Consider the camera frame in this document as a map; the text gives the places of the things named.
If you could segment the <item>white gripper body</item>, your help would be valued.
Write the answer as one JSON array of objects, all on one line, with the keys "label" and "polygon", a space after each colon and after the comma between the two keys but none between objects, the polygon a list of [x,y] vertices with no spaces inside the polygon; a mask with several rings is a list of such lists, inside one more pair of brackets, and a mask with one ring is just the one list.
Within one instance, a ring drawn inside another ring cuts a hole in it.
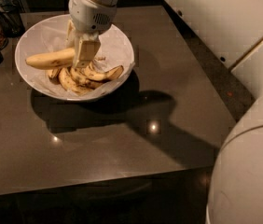
[{"label": "white gripper body", "polygon": [[117,0],[69,0],[70,17],[82,33],[104,33],[115,17]]}]

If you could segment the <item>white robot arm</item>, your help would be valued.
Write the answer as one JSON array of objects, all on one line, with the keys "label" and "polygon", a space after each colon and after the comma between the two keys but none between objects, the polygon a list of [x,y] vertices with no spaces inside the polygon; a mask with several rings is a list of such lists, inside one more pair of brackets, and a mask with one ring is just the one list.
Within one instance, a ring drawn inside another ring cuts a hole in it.
[{"label": "white robot arm", "polygon": [[163,0],[250,92],[217,155],[202,224],[263,224],[263,0]]}]

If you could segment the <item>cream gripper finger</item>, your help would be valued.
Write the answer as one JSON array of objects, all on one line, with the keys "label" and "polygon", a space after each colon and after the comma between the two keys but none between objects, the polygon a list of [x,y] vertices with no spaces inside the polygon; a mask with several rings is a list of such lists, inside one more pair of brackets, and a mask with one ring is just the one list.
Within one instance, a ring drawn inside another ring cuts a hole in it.
[{"label": "cream gripper finger", "polygon": [[67,22],[67,32],[66,32],[66,47],[70,48],[74,45],[75,40],[75,26],[71,20]]},{"label": "cream gripper finger", "polygon": [[101,42],[98,33],[77,33],[74,39],[75,56],[73,67],[86,67],[97,54]]}]

